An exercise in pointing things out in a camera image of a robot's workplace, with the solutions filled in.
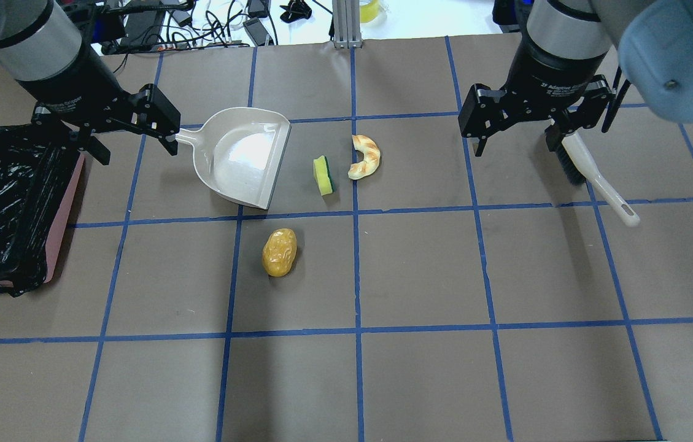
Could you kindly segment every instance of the dustpan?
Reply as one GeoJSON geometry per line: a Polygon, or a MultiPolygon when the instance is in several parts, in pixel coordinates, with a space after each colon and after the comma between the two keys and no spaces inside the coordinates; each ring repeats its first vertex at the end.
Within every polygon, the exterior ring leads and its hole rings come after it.
{"type": "Polygon", "coordinates": [[[270,207],[291,124],[278,112],[230,108],[197,131],[180,129],[178,142],[193,146],[201,182],[229,201],[270,207]]]}

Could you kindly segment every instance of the yellow tape roll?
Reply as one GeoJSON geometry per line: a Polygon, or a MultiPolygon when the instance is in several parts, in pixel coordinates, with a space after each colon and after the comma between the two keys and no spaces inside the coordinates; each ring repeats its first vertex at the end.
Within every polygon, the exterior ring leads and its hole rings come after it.
{"type": "Polygon", "coordinates": [[[379,0],[360,0],[360,23],[368,23],[379,15],[379,0]]]}

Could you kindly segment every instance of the white floor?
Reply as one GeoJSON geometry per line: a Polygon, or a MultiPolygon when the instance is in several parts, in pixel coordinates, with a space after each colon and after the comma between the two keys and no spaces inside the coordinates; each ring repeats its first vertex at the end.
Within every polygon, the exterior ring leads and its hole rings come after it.
{"type": "MultiPolygon", "coordinates": [[[[464,36],[465,34],[496,34],[498,26],[491,19],[493,0],[380,0],[382,13],[371,23],[362,25],[363,39],[413,39],[414,37],[464,36]]],[[[195,28],[207,28],[205,11],[216,14],[226,22],[229,0],[199,0],[194,11],[195,28]]],[[[247,0],[237,0],[232,16],[247,0]]],[[[313,14],[310,19],[298,20],[291,25],[279,17],[287,0],[272,0],[271,15],[276,24],[279,44],[295,45],[326,42],[330,39],[330,14],[311,0],[313,14]]],[[[331,0],[319,0],[332,9],[331,0]]],[[[269,19],[262,19],[269,33],[273,32],[269,19]]],[[[232,39],[250,43],[242,25],[232,25],[232,39]]]]}

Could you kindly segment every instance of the yellow potato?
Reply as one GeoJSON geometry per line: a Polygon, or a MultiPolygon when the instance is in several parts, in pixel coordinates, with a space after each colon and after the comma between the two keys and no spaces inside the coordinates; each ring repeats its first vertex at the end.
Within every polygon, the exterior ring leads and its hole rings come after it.
{"type": "Polygon", "coordinates": [[[270,276],[289,273],[296,257],[295,230],[278,229],[270,234],[261,252],[261,265],[270,276]]]}

